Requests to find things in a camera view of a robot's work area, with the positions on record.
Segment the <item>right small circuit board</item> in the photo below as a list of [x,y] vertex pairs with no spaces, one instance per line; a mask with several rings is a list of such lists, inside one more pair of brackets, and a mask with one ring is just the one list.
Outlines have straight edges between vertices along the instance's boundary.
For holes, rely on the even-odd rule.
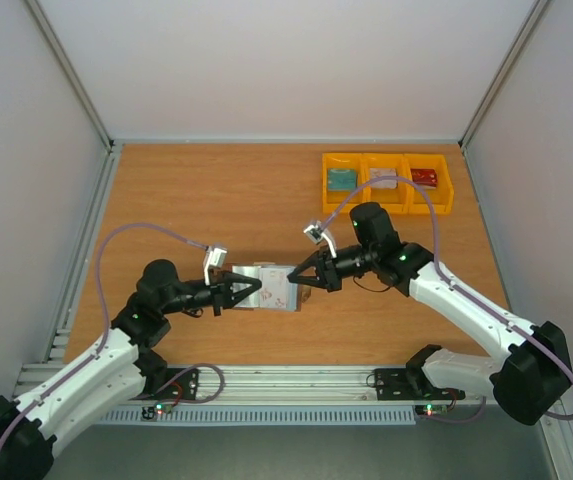
[[445,404],[427,403],[415,406],[415,413],[418,416],[434,417],[446,415],[451,411],[452,407]]

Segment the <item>aluminium front rail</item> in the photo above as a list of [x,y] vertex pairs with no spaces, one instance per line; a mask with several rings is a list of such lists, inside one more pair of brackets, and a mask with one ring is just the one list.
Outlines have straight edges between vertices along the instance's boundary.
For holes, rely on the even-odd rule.
[[[449,355],[430,364],[436,368],[426,375],[438,388],[462,390],[466,401],[492,396],[490,373],[495,366],[470,357]],[[367,365],[266,365],[223,366],[225,386],[218,401],[228,404],[313,404],[377,401],[376,392],[366,384],[376,368],[403,368]]]

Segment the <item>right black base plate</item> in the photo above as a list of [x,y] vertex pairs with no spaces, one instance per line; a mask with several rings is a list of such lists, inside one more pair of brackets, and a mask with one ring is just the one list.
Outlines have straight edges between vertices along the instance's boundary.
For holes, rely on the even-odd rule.
[[423,373],[409,372],[406,368],[376,368],[366,378],[379,401],[448,401],[464,400],[462,390],[438,388]]

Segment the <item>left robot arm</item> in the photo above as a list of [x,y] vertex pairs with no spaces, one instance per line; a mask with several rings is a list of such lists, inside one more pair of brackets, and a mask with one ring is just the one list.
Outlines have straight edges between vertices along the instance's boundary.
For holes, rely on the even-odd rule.
[[42,479],[55,458],[115,406],[155,398],[174,380],[154,348],[169,332],[168,315],[215,315],[259,291],[260,280],[221,271],[180,280],[165,259],[149,263],[125,307],[103,334],[58,373],[14,400],[0,396],[0,479]]

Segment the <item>red card stack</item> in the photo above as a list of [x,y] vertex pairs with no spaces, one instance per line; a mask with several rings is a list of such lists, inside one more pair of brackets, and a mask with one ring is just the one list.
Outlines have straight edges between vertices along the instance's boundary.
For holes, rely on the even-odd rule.
[[438,187],[438,175],[435,169],[431,168],[411,168],[411,180],[427,190],[434,190]]

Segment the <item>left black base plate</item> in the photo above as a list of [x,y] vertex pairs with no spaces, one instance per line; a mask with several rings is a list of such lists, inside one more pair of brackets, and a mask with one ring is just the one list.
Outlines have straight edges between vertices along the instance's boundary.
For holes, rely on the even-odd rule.
[[137,399],[170,401],[195,400],[197,394],[199,371],[191,370],[175,377],[181,368],[168,368],[146,380],[143,392]]

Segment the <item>small circuit board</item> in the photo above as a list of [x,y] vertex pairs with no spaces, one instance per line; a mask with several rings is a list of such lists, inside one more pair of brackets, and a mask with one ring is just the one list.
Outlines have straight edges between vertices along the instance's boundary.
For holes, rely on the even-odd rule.
[[155,421],[156,419],[172,413],[174,406],[172,404],[155,404],[153,406],[144,406],[141,408],[141,419],[143,421]]
[[434,417],[446,415],[451,411],[452,407],[445,404],[427,403],[415,406],[415,413],[418,416]]

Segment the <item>white card stack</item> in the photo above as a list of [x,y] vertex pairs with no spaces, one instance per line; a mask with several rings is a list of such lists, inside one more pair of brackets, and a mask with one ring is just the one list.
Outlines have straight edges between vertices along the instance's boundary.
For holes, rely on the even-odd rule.
[[368,169],[369,179],[376,180],[372,187],[379,190],[395,190],[398,187],[397,170],[395,168],[371,167]]

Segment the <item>brown leather card holder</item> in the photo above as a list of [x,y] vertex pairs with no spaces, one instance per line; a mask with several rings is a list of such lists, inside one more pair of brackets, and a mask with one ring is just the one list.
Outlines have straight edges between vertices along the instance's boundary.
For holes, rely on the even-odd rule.
[[[241,264],[226,264],[225,269],[243,274],[249,277],[258,278],[260,280],[260,269],[262,267],[275,267],[275,268],[282,268],[286,270],[287,275],[294,269],[294,266],[291,265],[279,265],[274,263],[255,263],[253,265],[241,265]],[[253,294],[249,299],[244,301],[243,303],[239,304],[235,309],[247,309],[247,310],[275,310],[275,311],[284,311],[284,312],[298,312],[301,310],[303,304],[307,302],[311,295],[312,295],[312,288],[292,284],[289,283],[289,297],[288,297],[288,306],[285,310],[277,310],[277,309],[265,309],[259,307],[259,291]]]

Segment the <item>middle yellow bin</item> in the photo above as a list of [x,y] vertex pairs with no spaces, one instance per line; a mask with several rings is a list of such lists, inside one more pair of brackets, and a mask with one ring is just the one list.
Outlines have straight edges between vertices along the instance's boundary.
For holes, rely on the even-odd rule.
[[380,181],[364,188],[363,199],[379,203],[390,214],[407,214],[410,186],[400,181],[400,178],[408,178],[409,172],[402,154],[363,153],[363,182],[380,178]]

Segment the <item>yellow bin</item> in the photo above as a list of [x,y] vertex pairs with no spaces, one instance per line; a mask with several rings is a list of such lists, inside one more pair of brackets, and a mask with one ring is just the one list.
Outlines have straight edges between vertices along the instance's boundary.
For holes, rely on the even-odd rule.
[[441,154],[405,154],[411,180],[428,195],[435,213],[448,215],[454,204],[454,186],[446,157]]
[[408,178],[409,172],[402,154],[363,153],[363,182],[380,178],[380,181],[364,188],[363,199],[379,203],[390,214],[407,214],[410,186],[400,181],[400,178]]
[[364,181],[362,153],[322,155],[322,211],[332,213]]

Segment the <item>left yellow bin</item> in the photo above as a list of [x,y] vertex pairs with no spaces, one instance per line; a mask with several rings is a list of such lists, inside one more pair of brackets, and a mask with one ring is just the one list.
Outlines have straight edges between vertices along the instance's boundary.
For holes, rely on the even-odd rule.
[[322,211],[332,213],[364,181],[362,153],[322,155]]

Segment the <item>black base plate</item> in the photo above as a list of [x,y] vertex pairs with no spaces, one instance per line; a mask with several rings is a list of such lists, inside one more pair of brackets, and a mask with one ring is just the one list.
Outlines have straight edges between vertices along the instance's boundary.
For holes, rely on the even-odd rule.
[[143,392],[137,399],[170,401],[195,400],[197,394],[199,371],[191,370],[175,377],[181,368],[168,368],[146,380]]
[[366,378],[379,401],[448,401],[464,400],[462,390],[438,388],[423,373],[409,372],[406,368],[376,368]]

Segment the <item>right aluminium frame post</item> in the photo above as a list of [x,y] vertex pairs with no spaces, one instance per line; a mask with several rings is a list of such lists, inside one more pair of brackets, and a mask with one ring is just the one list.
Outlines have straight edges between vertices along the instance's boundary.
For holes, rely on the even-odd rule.
[[515,38],[459,140],[459,146],[462,149],[466,149],[472,142],[552,4],[551,0],[536,0],[530,6]]

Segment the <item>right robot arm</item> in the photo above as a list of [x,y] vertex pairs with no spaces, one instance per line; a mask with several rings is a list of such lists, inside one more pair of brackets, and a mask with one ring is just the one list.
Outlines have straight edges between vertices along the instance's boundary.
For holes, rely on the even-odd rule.
[[536,325],[461,282],[431,251],[402,241],[379,204],[354,207],[350,220],[356,244],[336,249],[328,243],[289,274],[290,282],[335,292],[346,278],[374,273],[385,287],[445,317],[486,353],[476,357],[425,347],[406,365],[413,393],[425,397],[454,388],[490,396],[524,425],[549,414],[572,385],[566,337],[557,325]]

